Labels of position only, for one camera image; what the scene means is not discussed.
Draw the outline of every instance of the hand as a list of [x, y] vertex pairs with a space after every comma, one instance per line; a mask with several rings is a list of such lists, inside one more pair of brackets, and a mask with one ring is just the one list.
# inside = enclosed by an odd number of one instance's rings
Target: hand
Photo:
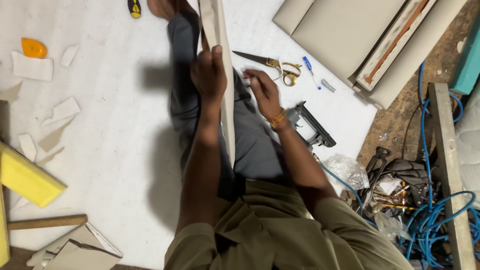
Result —
[[266, 119], [273, 119], [283, 112], [278, 88], [265, 72], [247, 69], [243, 76], [250, 79], [250, 88], [257, 99], [258, 110]]
[[222, 46], [213, 47], [213, 52], [203, 50], [198, 60], [190, 66], [190, 76], [197, 87], [203, 106], [218, 106], [227, 89], [227, 76], [223, 68]]

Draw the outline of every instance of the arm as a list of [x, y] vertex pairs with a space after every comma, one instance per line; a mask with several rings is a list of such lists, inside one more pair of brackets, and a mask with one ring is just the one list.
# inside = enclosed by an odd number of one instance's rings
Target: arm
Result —
[[222, 47], [203, 51], [192, 65], [192, 81], [201, 96], [201, 112], [192, 149], [185, 167], [176, 233], [193, 223], [215, 224], [215, 201], [220, 179], [218, 125], [220, 106], [227, 88]]
[[[257, 70], [246, 70], [244, 76], [251, 80], [252, 92], [257, 99], [260, 113], [266, 119], [280, 115], [283, 109], [280, 107], [277, 86], [272, 79], [265, 72]], [[293, 130], [288, 119], [284, 118], [277, 125], [276, 131], [293, 181], [310, 213], [314, 212], [314, 206], [319, 200], [326, 197], [337, 198], [324, 171]]]
[[[251, 80], [260, 113], [266, 119], [280, 115], [283, 109], [278, 89], [270, 77], [256, 70], [246, 70], [244, 76]], [[392, 243], [338, 199], [324, 171], [287, 119], [277, 125], [276, 132], [297, 190], [322, 228], [345, 240], [365, 269], [411, 269]]]

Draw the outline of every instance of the plastic bag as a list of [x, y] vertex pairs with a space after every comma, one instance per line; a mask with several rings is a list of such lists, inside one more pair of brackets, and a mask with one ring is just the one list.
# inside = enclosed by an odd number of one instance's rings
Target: plastic bag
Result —
[[[343, 182], [349, 184], [354, 190], [370, 187], [365, 167], [358, 161], [344, 155], [336, 154], [329, 158], [323, 165], [333, 174], [342, 179]], [[344, 184], [339, 183], [330, 174], [326, 174], [328, 180], [342, 186], [344, 190], [349, 190]]]
[[410, 241], [412, 240], [410, 235], [404, 231], [403, 223], [389, 217], [385, 213], [377, 212], [375, 214], [375, 224], [377, 224], [378, 231], [385, 235], [390, 241], [395, 241], [395, 236], [403, 237]]

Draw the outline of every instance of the gray trousers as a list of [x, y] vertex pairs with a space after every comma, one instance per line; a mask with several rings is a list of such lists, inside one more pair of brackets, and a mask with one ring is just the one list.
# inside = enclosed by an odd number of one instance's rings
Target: gray trousers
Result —
[[[200, 115], [200, 96], [190, 78], [190, 64], [196, 59], [200, 29], [194, 13], [178, 13], [168, 24], [173, 48], [173, 89], [170, 113], [174, 130], [180, 137], [180, 166], [184, 171]], [[235, 165], [232, 169], [225, 141], [218, 129], [221, 178], [218, 197], [233, 201], [245, 191], [245, 179], [255, 179], [293, 186], [283, 159], [283, 149], [255, 114], [251, 96], [238, 73], [235, 85]]]

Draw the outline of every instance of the scissors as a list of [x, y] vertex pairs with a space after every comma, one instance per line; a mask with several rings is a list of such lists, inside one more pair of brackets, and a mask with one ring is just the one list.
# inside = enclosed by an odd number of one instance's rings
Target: scissors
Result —
[[[251, 55], [251, 54], [243, 53], [243, 52], [239, 52], [239, 51], [233, 51], [233, 52], [237, 55], [240, 55], [241, 57], [245, 57], [247, 59], [258, 62], [260, 64], [264, 64], [264, 65], [267, 65], [269, 67], [274, 67], [274, 68], [278, 69], [280, 72], [283, 71], [283, 73], [282, 73], [283, 83], [286, 86], [294, 86], [297, 83], [297, 78], [300, 77], [300, 74], [301, 74], [300, 67], [302, 65], [295, 65], [295, 64], [292, 64], [290, 62], [282, 63], [282, 65], [289, 65], [289, 66], [292, 66], [292, 67], [296, 68], [299, 72], [295, 73], [295, 72], [290, 71], [290, 70], [285, 70], [285, 69], [282, 70], [282, 68], [280, 67], [280, 62], [278, 60], [275, 60], [275, 59], [272, 59], [272, 58], [267, 58], [267, 57]], [[290, 84], [287, 84], [287, 82], [285, 81], [285, 78], [290, 79]]]

